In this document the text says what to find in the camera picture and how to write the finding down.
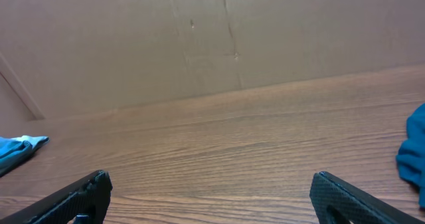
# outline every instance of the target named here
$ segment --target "wooden tabletop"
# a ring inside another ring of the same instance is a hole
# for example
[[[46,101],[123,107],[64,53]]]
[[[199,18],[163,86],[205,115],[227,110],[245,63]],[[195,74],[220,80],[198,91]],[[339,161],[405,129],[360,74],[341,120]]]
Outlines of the wooden tabletop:
[[[424,102],[417,65],[30,122],[11,135],[51,142],[0,178],[0,217],[104,169],[105,223],[317,223],[318,171],[425,220],[394,160]]]

